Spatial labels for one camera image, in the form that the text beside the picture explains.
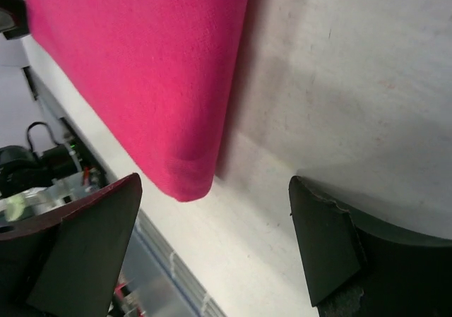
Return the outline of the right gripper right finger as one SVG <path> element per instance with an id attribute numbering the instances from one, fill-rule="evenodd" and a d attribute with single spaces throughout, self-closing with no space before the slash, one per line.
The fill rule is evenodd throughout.
<path id="1" fill-rule="evenodd" d="M 392 225 L 301 177 L 290 208 L 320 316 L 450 316 L 451 241 Z"/>

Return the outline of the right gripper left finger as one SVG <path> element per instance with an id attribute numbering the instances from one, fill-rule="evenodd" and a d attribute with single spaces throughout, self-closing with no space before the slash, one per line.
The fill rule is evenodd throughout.
<path id="1" fill-rule="evenodd" d="M 130 174 L 1 226 L 2 316 L 106 316 L 142 197 Z"/>

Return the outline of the magenta pink trousers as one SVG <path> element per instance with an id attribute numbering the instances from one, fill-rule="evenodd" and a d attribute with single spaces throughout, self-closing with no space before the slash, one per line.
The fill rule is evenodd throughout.
<path id="1" fill-rule="evenodd" d="M 248 0 L 25 0 L 32 37 L 143 173 L 210 190 Z"/>

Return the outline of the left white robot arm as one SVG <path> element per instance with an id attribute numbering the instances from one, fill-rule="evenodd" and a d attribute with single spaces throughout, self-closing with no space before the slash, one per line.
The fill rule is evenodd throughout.
<path id="1" fill-rule="evenodd" d="M 30 34 L 25 0 L 0 0 L 1 34 L 16 40 Z"/>

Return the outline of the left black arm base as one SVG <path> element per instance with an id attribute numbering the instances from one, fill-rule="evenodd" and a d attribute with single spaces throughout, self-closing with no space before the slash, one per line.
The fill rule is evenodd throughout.
<path id="1" fill-rule="evenodd" d="M 108 185 L 107 173 L 66 118 L 57 140 L 49 124 L 33 122 L 26 131 L 28 147 L 1 149 L 1 228 L 85 198 Z M 54 146 L 38 152 L 31 130 L 44 126 Z"/>

